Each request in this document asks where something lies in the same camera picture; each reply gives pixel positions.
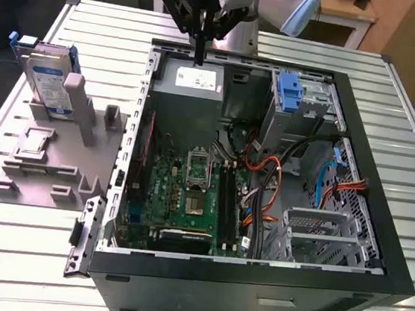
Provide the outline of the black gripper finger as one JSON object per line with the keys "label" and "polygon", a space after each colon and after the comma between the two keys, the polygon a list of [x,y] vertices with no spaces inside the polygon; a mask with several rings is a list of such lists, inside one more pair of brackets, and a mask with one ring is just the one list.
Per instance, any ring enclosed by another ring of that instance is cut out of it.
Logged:
{"label": "black gripper finger", "polygon": [[247,7],[240,7],[217,16],[217,10],[206,10],[203,23],[203,36],[199,65],[203,65],[206,56],[206,44],[213,40],[222,40],[247,15]]}
{"label": "black gripper finger", "polygon": [[200,20],[200,2],[198,0],[162,0],[166,10],[182,34],[188,34],[194,45],[194,61],[200,65],[203,50],[203,31]]}

